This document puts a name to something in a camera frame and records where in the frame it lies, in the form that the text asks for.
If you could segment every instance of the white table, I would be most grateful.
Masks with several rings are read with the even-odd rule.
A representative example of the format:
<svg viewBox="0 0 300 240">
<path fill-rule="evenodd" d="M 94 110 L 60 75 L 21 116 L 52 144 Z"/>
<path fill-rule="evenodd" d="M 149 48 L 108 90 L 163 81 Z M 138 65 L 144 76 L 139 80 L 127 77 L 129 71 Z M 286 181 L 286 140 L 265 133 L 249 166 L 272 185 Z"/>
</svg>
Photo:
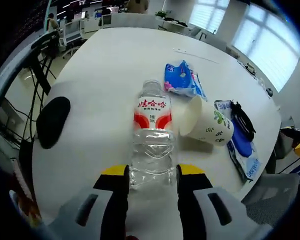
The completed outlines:
<svg viewBox="0 0 300 240">
<path fill-rule="evenodd" d="M 46 223 L 82 188 L 92 187 L 102 170 L 130 163 L 136 95 L 145 80 L 157 79 L 163 85 L 165 65 L 181 60 L 198 72 L 212 105 L 215 100 L 240 102 L 256 130 L 254 144 L 262 163 L 257 178 L 261 175 L 277 140 L 281 118 L 273 100 L 236 59 L 204 42 L 171 32 L 102 29 L 69 60 L 47 97 L 47 102 L 59 96 L 71 102 L 59 141 L 48 150 L 42 149 L 38 140 L 34 142 L 33 184 Z M 171 97 L 177 134 L 179 116 L 189 99 Z M 225 146 L 212 147 L 191 139 L 180 141 L 179 161 L 202 168 L 213 186 L 242 200 L 255 184 L 256 181 L 241 182 Z M 152 207 L 146 206 L 147 201 L 130 199 L 127 231 L 136 233 L 136 237 L 142 232 L 142 239 L 182 239 L 176 197 L 172 190 L 169 201 L 158 199 Z M 146 213 L 138 208 L 151 210 L 142 226 L 140 215 Z"/>
</svg>

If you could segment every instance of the bottle label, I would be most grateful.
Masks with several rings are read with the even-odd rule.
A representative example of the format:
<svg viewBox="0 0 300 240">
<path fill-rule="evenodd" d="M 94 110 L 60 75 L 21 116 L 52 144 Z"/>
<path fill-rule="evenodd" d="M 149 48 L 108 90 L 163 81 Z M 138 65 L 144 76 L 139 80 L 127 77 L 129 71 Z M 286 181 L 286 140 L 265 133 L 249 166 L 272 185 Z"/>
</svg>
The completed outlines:
<svg viewBox="0 0 300 240">
<path fill-rule="evenodd" d="M 134 110 L 134 129 L 172 130 L 171 103 L 161 97 L 140 97 Z"/>
</svg>

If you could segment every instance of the paper cup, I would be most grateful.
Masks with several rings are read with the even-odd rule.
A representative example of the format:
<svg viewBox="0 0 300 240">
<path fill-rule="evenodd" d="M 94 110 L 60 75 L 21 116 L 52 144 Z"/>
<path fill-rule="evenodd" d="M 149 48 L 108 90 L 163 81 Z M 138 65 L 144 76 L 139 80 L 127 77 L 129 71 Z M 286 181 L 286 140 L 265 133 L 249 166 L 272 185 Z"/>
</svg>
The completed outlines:
<svg viewBox="0 0 300 240">
<path fill-rule="evenodd" d="M 180 119 L 179 132 L 183 137 L 223 146 L 231 139 L 234 125 L 200 96 L 195 96 Z"/>
</svg>

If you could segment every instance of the blue plastic bag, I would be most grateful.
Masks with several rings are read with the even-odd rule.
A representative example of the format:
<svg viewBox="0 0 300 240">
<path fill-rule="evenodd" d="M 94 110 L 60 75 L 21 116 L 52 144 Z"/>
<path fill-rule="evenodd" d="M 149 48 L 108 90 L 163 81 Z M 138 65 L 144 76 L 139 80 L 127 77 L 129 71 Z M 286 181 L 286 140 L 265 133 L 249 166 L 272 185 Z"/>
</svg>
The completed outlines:
<svg viewBox="0 0 300 240">
<path fill-rule="evenodd" d="M 198 74 L 191 70 L 184 60 L 179 66 L 165 65 L 164 88 L 167 92 L 186 95 L 191 98 L 200 95 L 207 101 Z"/>
</svg>

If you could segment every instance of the window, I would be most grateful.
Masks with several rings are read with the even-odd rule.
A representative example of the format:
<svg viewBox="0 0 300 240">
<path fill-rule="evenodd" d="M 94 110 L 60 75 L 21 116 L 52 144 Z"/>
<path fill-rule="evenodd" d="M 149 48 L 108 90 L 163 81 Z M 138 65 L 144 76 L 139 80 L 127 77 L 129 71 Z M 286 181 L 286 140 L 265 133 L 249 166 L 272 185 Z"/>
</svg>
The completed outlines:
<svg viewBox="0 0 300 240">
<path fill-rule="evenodd" d="M 253 5 L 237 32 L 233 46 L 245 54 L 280 92 L 300 57 L 300 42 L 285 22 Z"/>
<path fill-rule="evenodd" d="M 189 23 L 215 34 L 228 5 L 229 0 L 196 0 Z"/>
</svg>

